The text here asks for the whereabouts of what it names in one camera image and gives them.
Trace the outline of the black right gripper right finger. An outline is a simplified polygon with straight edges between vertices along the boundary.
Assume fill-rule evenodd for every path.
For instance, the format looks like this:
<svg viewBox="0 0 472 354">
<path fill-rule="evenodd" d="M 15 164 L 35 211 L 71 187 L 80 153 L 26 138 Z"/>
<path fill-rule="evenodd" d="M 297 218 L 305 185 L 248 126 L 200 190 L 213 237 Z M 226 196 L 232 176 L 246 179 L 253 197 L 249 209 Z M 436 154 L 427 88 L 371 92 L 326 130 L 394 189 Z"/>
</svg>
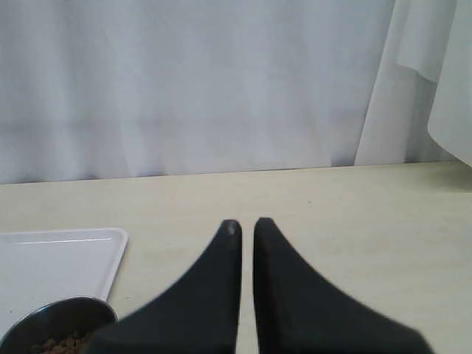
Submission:
<svg viewBox="0 0 472 354">
<path fill-rule="evenodd" d="M 260 353 L 426 353 L 416 330 L 343 293 L 276 223 L 254 226 L 253 297 Z"/>
</svg>

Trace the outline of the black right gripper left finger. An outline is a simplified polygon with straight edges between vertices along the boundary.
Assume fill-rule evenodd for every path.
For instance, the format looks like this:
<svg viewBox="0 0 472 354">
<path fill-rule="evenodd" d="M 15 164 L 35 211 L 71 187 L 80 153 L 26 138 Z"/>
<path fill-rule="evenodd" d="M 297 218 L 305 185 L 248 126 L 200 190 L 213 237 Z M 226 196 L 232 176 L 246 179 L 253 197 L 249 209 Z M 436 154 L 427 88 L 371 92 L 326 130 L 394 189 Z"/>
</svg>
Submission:
<svg viewBox="0 0 472 354">
<path fill-rule="evenodd" d="M 98 330 L 87 353 L 234 353 L 242 230 L 223 221 L 186 273 L 146 306 Z"/>
</svg>

